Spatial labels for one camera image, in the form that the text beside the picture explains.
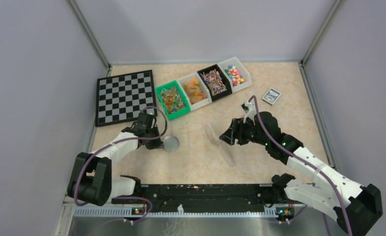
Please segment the clear plastic cup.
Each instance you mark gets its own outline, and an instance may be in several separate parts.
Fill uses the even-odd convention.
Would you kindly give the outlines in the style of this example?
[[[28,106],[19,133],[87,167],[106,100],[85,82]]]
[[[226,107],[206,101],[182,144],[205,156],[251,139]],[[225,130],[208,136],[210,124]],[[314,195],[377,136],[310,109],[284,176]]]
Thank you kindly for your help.
[[[220,132],[213,123],[205,123],[204,131],[211,144],[218,146],[222,143],[222,141],[219,139]]]

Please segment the green candy bin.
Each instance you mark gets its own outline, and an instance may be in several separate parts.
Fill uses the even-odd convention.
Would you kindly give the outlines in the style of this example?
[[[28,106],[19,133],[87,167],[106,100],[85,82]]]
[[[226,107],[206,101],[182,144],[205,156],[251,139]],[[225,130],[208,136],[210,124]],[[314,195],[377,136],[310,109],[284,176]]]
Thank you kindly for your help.
[[[158,100],[169,120],[175,120],[191,112],[187,96],[179,82],[171,81],[155,88]]]

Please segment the clear plastic scoop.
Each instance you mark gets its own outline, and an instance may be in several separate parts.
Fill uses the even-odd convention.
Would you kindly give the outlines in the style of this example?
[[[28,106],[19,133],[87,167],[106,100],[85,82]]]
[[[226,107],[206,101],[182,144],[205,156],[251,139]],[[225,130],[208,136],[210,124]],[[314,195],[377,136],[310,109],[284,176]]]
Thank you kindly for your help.
[[[222,156],[223,160],[225,161],[225,163],[229,167],[234,167],[236,165],[236,162],[235,162],[234,157],[229,149],[229,145],[227,145],[223,141],[220,141],[218,147],[219,147],[219,150],[221,152],[221,156]]]

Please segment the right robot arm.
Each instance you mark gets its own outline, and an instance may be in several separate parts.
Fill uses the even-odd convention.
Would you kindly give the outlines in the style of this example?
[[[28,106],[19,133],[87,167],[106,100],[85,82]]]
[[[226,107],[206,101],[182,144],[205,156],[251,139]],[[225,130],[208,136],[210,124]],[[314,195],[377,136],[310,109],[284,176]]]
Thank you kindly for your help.
[[[312,184],[289,174],[273,176],[274,199],[304,203],[335,220],[350,236],[367,235],[383,214],[378,187],[363,186],[317,158],[300,140],[282,132],[269,112],[232,119],[219,139],[231,146],[249,142],[263,145],[272,158],[310,178]]]

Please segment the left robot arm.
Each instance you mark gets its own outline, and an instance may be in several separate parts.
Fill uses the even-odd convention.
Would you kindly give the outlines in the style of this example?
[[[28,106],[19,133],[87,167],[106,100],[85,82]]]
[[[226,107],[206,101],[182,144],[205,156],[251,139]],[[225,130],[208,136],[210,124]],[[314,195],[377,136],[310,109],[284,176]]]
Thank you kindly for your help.
[[[111,142],[94,152],[81,152],[76,156],[67,195],[77,206],[103,206],[114,187],[125,185],[124,180],[112,180],[113,165],[141,146],[149,150],[162,147],[161,137],[156,117],[146,112],[139,113],[133,124],[124,128]]]

